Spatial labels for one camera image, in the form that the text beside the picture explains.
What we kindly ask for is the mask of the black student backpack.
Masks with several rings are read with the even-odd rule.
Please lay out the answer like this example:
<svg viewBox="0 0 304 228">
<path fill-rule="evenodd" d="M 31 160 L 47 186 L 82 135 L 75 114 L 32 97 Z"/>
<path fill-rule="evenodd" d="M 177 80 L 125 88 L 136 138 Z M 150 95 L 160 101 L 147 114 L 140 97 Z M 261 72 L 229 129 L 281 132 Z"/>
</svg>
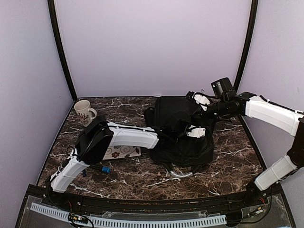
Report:
<svg viewBox="0 0 304 228">
<path fill-rule="evenodd" d="M 163 132 L 163 126 L 170 124 L 170 118 L 177 112 L 190 114 L 190 108 L 200 105 L 189 101 L 185 97 L 161 96 L 156 99 L 155 106 L 144 111 L 147 126 Z M 191 124 L 203 125 L 207 128 L 204 138 L 182 140 L 174 145 L 164 145 L 163 141 L 158 148 L 150 150 L 150 158 L 156 164 L 162 164 L 168 171 L 172 165 L 191 167 L 196 172 L 201 166 L 208 165 L 213 160 L 214 141 L 213 131 L 215 121 L 193 121 Z"/>
</svg>

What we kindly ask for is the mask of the black marker with blue cap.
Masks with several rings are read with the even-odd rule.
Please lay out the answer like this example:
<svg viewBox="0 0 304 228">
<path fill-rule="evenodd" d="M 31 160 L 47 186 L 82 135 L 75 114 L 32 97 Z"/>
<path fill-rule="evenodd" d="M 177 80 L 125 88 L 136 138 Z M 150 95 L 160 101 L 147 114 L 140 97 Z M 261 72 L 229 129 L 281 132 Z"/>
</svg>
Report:
<svg viewBox="0 0 304 228">
<path fill-rule="evenodd" d="M 105 167 L 105 166 L 93 166 L 91 165 L 90 168 L 100 171 L 100 172 L 104 172 L 104 173 L 110 173 L 111 169 L 109 167 Z"/>
</svg>

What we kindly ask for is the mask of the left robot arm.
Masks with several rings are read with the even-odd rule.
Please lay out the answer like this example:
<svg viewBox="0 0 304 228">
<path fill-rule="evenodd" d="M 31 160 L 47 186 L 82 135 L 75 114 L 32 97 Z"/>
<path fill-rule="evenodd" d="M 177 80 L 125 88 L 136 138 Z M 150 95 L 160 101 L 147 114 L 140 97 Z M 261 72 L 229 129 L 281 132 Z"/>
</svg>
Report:
<svg viewBox="0 0 304 228">
<path fill-rule="evenodd" d="M 55 206 L 63 207 L 67 203 L 64 192 L 69 184 L 83 170 L 99 163 L 109 147 L 134 146 L 153 150 L 163 140 L 177 142 L 156 127 L 125 126 L 108 122 L 103 116 L 97 117 L 80 134 L 67 160 L 46 181 L 51 189 L 48 199 Z"/>
</svg>

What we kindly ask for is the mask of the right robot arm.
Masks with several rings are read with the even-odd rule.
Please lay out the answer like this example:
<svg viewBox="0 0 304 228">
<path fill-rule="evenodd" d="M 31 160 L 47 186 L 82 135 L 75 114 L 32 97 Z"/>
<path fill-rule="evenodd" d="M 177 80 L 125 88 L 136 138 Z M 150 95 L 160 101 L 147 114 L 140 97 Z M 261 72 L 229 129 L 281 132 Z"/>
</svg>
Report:
<svg viewBox="0 0 304 228">
<path fill-rule="evenodd" d="M 294 137 L 292 147 L 285 156 L 260 173 L 253 181 L 253 188 L 245 192 L 242 201 L 253 206 L 261 198 L 261 192 L 276 182 L 297 172 L 304 166 L 304 114 L 273 103 L 263 96 L 250 92 L 236 94 L 223 92 L 217 95 L 218 101 L 211 102 L 208 96 L 200 92 L 188 92 L 186 98 L 201 106 L 200 115 L 222 117 L 241 115 L 263 121 L 275 126 Z"/>
</svg>

